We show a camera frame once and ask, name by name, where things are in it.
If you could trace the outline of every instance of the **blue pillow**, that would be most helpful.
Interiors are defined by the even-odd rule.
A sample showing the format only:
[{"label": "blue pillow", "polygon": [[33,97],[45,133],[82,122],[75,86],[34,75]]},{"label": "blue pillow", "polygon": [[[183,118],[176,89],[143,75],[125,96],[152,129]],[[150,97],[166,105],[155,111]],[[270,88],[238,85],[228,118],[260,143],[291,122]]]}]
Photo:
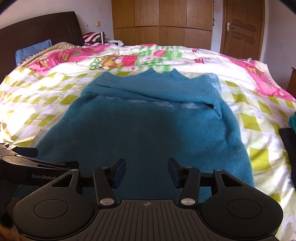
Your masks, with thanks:
[{"label": "blue pillow", "polygon": [[46,40],[44,42],[37,43],[37,44],[34,44],[32,46],[17,50],[15,52],[15,63],[16,63],[16,65],[19,62],[21,62],[24,58],[26,58],[26,57],[40,51],[41,49],[49,48],[51,46],[52,46],[52,41],[49,39],[49,40]]}]

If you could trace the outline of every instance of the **green checkered pattern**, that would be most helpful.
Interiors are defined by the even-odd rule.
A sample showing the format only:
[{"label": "green checkered pattern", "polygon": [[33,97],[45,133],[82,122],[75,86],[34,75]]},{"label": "green checkered pattern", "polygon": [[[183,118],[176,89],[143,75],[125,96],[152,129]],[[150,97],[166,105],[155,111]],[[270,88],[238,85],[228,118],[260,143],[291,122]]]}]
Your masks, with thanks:
[{"label": "green checkered pattern", "polygon": [[[142,66],[138,72],[127,72],[126,68],[108,71],[126,76],[148,68]],[[0,133],[3,141],[35,146],[40,135],[59,121],[82,89],[103,71],[86,71],[76,76],[54,73],[43,77],[28,68],[17,67],[0,85]],[[183,74],[189,78],[199,75]],[[256,188],[274,198],[284,210],[284,221],[277,238],[288,241],[291,235],[287,232],[291,233],[291,220],[295,220],[296,195],[289,179],[290,164],[279,128],[288,127],[288,118],[295,112],[296,104],[263,96],[233,82],[222,79],[220,82],[222,97],[240,125]]]}]

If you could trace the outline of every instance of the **red and white striped pillow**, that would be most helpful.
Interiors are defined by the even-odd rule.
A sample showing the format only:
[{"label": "red and white striped pillow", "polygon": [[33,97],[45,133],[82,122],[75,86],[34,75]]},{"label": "red and white striped pillow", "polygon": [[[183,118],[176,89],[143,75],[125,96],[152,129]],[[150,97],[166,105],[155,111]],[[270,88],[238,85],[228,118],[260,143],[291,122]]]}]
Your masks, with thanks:
[{"label": "red and white striped pillow", "polygon": [[94,44],[99,37],[100,37],[100,33],[89,32],[83,36],[83,40],[85,43]]}]

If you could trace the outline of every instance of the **pink pattern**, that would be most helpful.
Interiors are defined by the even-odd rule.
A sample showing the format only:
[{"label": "pink pattern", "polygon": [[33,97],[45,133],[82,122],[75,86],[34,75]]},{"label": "pink pattern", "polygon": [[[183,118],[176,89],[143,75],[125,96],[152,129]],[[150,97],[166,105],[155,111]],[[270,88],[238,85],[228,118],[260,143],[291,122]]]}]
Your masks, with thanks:
[{"label": "pink pattern", "polygon": [[137,55],[124,55],[122,62],[124,66],[133,66],[135,65],[135,61],[137,60]]},{"label": "pink pattern", "polygon": [[194,60],[194,62],[196,62],[196,63],[201,63],[201,64],[204,64],[204,63],[205,63],[203,58],[196,58],[196,59]]},{"label": "pink pattern", "polygon": [[140,44],[140,46],[149,46],[149,47],[151,47],[153,45],[155,45],[155,44]]},{"label": "pink pattern", "polygon": [[160,50],[160,51],[156,51],[156,52],[154,52],[154,56],[158,56],[158,57],[161,57],[161,56],[163,56],[165,53],[167,53],[167,51],[166,50]]},{"label": "pink pattern", "polygon": [[48,71],[61,63],[81,61],[95,53],[103,52],[109,46],[110,45],[98,45],[94,47],[72,48],[63,51],[56,51],[48,55],[45,59],[32,63],[27,67],[42,76],[46,76]]},{"label": "pink pattern", "polygon": [[271,79],[256,68],[255,60],[236,59],[226,55],[222,56],[228,58],[232,63],[243,67],[254,79],[257,84],[257,92],[265,96],[279,97],[284,100],[296,102],[295,98],[284,89],[276,87]]}]

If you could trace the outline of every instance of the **white wall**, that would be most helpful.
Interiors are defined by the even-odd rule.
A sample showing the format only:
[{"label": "white wall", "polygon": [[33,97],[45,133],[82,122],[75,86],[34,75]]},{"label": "white wall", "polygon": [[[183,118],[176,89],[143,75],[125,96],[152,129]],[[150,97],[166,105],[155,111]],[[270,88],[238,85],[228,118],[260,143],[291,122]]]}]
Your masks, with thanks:
[{"label": "white wall", "polygon": [[296,68],[296,15],[279,0],[268,0],[268,32],[263,62],[271,76],[287,88]]},{"label": "white wall", "polygon": [[0,28],[55,12],[75,11],[82,34],[105,32],[113,39],[111,0],[17,0],[0,15]]},{"label": "white wall", "polygon": [[214,26],[212,31],[211,50],[220,53],[222,27],[223,27],[223,0],[214,0],[214,5],[218,9],[214,9]]}]

